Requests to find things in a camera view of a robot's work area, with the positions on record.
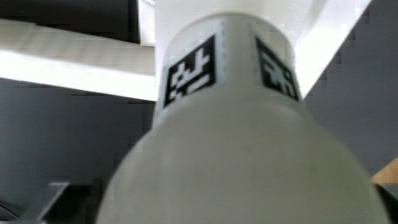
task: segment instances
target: gray wall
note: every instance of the gray wall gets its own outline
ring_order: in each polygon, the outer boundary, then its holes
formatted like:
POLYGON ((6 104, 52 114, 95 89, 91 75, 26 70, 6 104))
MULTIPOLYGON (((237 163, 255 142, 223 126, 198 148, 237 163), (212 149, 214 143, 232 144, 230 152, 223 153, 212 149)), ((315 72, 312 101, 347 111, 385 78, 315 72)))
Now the gray wall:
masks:
POLYGON ((398 157, 398 1, 369 9, 306 102, 374 175, 398 157))
POLYGON ((0 201, 24 210, 51 181, 111 177, 154 103, 0 79, 0 201))

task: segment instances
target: white cylindrical object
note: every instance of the white cylindrical object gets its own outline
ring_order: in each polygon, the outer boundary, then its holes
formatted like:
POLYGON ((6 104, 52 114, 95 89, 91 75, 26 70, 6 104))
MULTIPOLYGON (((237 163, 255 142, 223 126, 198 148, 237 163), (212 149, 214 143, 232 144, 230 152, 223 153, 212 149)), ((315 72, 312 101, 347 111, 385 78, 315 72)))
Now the white cylindrical object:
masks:
POLYGON ((98 224, 388 224, 365 169, 303 104, 280 30, 244 14, 216 15, 164 55, 154 130, 98 224))

